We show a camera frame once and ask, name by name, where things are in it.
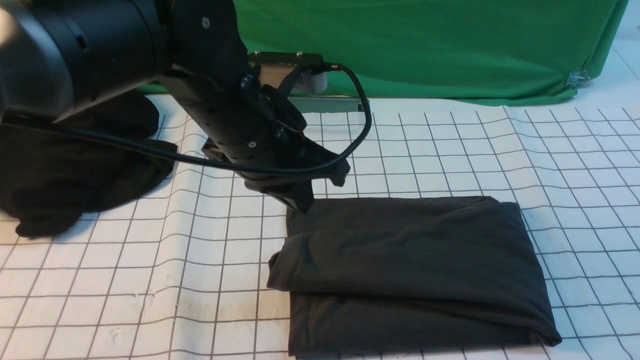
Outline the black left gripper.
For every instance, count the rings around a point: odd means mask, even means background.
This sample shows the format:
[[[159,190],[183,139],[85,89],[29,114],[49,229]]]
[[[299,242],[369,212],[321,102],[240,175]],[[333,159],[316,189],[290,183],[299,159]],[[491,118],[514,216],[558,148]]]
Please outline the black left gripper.
[[[306,214],[311,209],[311,180],[345,186],[351,170],[348,160],[304,135],[307,123],[301,112],[278,89],[261,84],[259,70],[243,73],[228,89],[178,70],[162,76],[160,84],[206,133],[206,157],[269,170],[320,167],[303,174],[306,181],[258,187],[290,210]]]

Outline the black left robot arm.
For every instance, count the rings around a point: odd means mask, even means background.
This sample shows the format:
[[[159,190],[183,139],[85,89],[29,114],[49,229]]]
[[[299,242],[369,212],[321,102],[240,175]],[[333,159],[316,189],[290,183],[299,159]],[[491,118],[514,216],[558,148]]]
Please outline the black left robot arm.
[[[158,82],[205,132],[204,166],[306,213],[350,165],[306,137],[288,96],[321,92],[320,54],[249,52],[231,0],[1,2],[1,120],[54,123]]]

